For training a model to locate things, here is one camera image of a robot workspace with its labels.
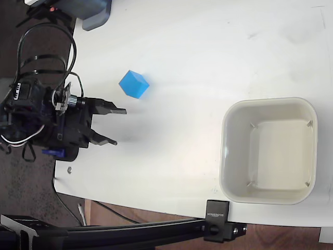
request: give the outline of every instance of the blue block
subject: blue block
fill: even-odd
[[[144,77],[134,71],[129,70],[119,83],[126,95],[140,98],[149,87]]]
[[[65,157],[65,150],[64,149],[59,149],[59,150],[42,149],[42,154],[54,155],[54,156],[57,156],[59,158],[64,158]]]

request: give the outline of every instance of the dark floor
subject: dark floor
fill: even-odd
[[[25,18],[27,6],[23,1],[0,1],[0,78],[14,77],[16,72],[16,51],[20,37],[28,27],[45,22],[31,20],[20,28],[16,24]],[[59,54],[65,59],[69,55],[70,44],[58,31],[43,28],[35,30],[29,37],[23,50],[23,58],[39,54]],[[59,64],[53,61],[41,61],[31,65],[42,69],[55,68]],[[54,84],[58,77],[46,76],[41,80]],[[51,181],[55,161],[41,154],[36,147],[37,160],[27,163],[21,158],[22,149],[15,149],[6,156],[0,151],[0,214],[29,215],[56,226],[77,226],[76,221],[67,213],[53,193]],[[60,195],[70,209],[79,216],[77,203],[83,200]]]

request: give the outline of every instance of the square bowl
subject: square bowl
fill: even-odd
[[[220,185],[240,203],[291,205],[316,178],[318,120],[298,97],[234,104],[222,126]]]

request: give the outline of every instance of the table surface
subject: table surface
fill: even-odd
[[[27,5],[33,5],[34,3],[36,3],[38,0],[24,0],[24,3]]]
[[[297,96],[318,114],[313,192],[296,205],[231,203],[228,219],[332,227],[332,12],[329,0],[113,0],[102,27],[86,32],[78,21],[74,71],[85,95],[128,114],[94,116],[93,129],[119,144],[90,145],[74,162],[58,161],[57,192],[204,218],[207,199],[228,200],[219,169],[229,107]],[[141,99],[119,87],[128,70],[150,83]]]

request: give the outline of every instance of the black bracket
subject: black bracket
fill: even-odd
[[[51,23],[58,24],[58,20],[62,21],[63,24],[68,28],[70,32],[73,32],[71,26],[72,17],[62,12],[59,9],[54,8],[51,11],[51,7],[57,3],[59,0],[48,0],[45,3],[42,3],[36,7],[30,6],[27,11],[27,16],[24,20],[22,20],[19,24],[16,25],[16,28],[22,26],[32,18],[37,20],[42,20],[47,18]]]
[[[153,249],[204,237],[205,241],[232,241],[246,234],[246,224],[227,221],[229,202],[207,201],[205,219],[140,223],[120,227],[58,228],[29,216],[1,215],[1,224],[17,236],[20,249]],[[3,242],[0,231],[0,248]]]
[[[244,223],[228,222],[229,202],[207,201],[204,240],[223,243],[246,234]]]

